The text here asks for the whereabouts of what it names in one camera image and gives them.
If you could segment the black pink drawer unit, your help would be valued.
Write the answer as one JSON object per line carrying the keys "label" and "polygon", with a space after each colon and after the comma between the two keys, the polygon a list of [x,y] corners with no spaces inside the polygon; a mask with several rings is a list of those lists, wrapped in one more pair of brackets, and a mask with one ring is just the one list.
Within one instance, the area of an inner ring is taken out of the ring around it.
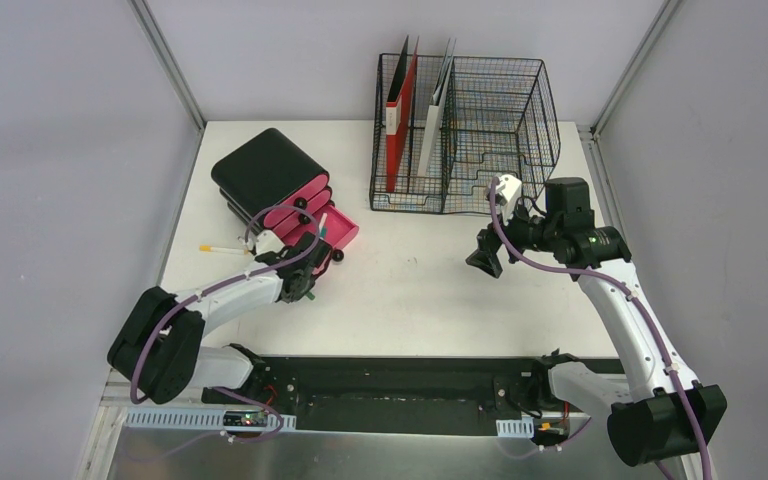
{"label": "black pink drawer unit", "polygon": [[[292,245],[318,233],[340,262],[359,226],[337,209],[329,172],[276,128],[269,128],[219,160],[211,170],[231,211],[255,234],[271,230]],[[322,230],[318,222],[327,221]]]}

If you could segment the white pen orange cap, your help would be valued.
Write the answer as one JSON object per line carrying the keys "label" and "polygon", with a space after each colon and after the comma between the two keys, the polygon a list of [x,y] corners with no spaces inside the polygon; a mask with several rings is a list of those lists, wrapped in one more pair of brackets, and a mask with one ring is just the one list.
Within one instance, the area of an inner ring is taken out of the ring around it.
{"label": "white pen orange cap", "polygon": [[208,253],[220,253],[230,255],[249,255],[251,252],[246,248],[217,247],[211,245],[200,245],[199,251]]}

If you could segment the grey notebook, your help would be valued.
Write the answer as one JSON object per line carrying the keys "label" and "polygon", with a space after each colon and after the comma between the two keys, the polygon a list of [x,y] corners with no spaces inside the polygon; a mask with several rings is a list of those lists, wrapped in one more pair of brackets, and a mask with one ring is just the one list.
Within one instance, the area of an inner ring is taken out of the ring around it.
{"label": "grey notebook", "polygon": [[445,108],[445,97],[448,91],[450,71],[457,40],[449,38],[443,55],[435,88],[430,97],[430,103],[426,115],[422,149],[418,163],[417,174],[426,177],[429,165],[434,155],[439,129],[441,126]]}

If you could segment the red notebook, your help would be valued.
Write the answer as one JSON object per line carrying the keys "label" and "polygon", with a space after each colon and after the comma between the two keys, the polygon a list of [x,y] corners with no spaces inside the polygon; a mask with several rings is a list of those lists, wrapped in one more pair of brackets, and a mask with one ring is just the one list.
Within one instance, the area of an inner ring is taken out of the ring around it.
{"label": "red notebook", "polygon": [[387,95],[385,110],[387,193],[394,193],[396,190],[412,110],[417,48],[410,52],[409,44],[410,36],[406,36]]}

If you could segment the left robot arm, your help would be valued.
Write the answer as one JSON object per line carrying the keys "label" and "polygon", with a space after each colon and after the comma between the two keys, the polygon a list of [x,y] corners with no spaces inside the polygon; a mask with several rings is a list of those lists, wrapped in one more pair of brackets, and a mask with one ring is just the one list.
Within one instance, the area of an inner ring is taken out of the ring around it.
{"label": "left robot arm", "polygon": [[242,272],[178,293],[145,290],[113,341],[107,362],[130,382],[134,404],[162,405],[188,388],[225,389],[241,404],[265,390],[261,359],[242,345],[208,347],[204,338],[246,312],[306,297],[332,259],[314,233],[295,244],[257,248]]}

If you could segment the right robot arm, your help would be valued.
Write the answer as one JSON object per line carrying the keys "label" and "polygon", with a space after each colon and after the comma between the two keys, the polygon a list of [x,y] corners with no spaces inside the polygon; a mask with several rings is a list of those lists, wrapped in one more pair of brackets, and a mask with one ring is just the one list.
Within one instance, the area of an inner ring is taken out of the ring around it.
{"label": "right robot arm", "polygon": [[466,262],[499,277],[500,251],[511,263],[528,263],[531,252],[552,254],[551,272],[568,276],[598,313],[627,385],[620,388],[578,357],[557,351],[537,360],[513,405],[528,413],[571,405],[606,428],[626,465],[663,466],[697,455],[696,477],[712,478],[709,443],[727,409],[722,389],[701,382],[670,341],[621,233],[597,225],[588,183],[560,177],[547,181],[544,191],[544,210],[531,214],[520,179],[493,178],[486,191],[490,223]]}

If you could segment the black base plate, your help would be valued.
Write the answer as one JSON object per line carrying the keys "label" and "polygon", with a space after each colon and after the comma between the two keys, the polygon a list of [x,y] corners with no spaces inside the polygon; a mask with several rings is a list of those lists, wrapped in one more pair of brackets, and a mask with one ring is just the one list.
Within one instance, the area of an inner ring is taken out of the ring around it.
{"label": "black base plate", "polygon": [[530,382],[533,357],[266,356],[237,390],[299,430],[491,436],[499,420],[554,422],[575,407]]}

